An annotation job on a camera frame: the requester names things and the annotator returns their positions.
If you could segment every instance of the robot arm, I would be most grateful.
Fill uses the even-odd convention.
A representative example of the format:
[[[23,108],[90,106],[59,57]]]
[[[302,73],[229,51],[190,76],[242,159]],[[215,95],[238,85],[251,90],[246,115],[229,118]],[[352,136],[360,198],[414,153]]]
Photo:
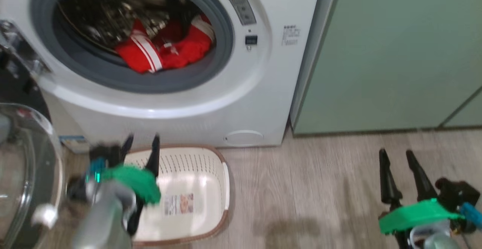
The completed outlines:
[[[135,235],[139,226],[139,219],[145,204],[150,203],[138,194],[138,186],[128,186],[130,182],[125,175],[118,179],[106,179],[105,165],[122,166],[125,156],[131,148],[134,137],[130,135],[122,148],[98,148],[91,161],[91,167],[86,179],[78,177],[72,180],[67,195],[71,200],[89,202],[92,207],[76,230],[72,247],[74,249],[131,249],[131,237]],[[144,167],[151,176],[159,175],[160,138],[155,136],[152,142],[152,152]]]
[[[394,235],[400,249],[458,249],[451,233],[470,233],[482,216],[473,206],[480,193],[466,182],[437,180],[437,194],[422,166],[411,150],[406,151],[408,165],[413,172],[417,188],[417,204],[402,206],[401,192],[397,189],[390,170],[387,152],[381,149],[380,189],[381,200],[390,205],[390,211],[379,217],[380,230]]]

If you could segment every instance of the green plastic part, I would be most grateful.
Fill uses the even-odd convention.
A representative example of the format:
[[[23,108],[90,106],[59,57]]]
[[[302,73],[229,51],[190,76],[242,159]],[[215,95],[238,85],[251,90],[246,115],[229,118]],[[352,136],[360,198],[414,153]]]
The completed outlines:
[[[131,188],[146,204],[158,204],[160,202],[160,191],[156,184],[156,178],[147,170],[120,165],[105,169],[100,174],[102,182],[113,179]]]
[[[427,225],[440,220],[463,218],[462,215],[447,211],[436,198],[420,201],[411,206],[402,206],[378,220],[380,231],[387,235],[404,231],[418,225]]]

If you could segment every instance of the blue part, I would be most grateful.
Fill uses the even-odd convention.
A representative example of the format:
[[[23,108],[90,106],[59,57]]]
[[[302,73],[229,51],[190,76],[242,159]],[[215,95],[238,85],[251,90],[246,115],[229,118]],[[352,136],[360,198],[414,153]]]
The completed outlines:
[[[482,230],[482,213],[477,211],[474,206],[463,203],[460,207],[460,214],[465,216],[465,219],[472,222],[479,230]]]
[[[100,182],[100,172],[105,169],[105,158],[98,157],[91,161],[89,170],[86,174],[85,181],[89,182],[89,178],[93,177],[97,182]]]

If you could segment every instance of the laundry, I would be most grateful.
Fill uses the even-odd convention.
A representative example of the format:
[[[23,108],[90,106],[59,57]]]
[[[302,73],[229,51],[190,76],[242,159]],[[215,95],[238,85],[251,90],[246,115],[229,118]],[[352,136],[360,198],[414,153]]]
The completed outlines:
[[[178,21],[170,21],[151,41],[140,20],[134,22],[129,39],[115,50],[138,73],[177,69],[201,60],[215,42],[215,33],[204,14],[195,16],[188,35],[182,38]]]

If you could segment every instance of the cabinet door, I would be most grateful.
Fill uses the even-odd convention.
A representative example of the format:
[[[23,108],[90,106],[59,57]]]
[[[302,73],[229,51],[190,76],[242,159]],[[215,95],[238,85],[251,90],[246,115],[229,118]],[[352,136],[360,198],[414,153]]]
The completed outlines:
[[[294,132],[436,127],[482,84],[482,0],[337,0]]]
[[[444,127],[474,127],[480,125],[482,125],[482,93],[470,100]]]

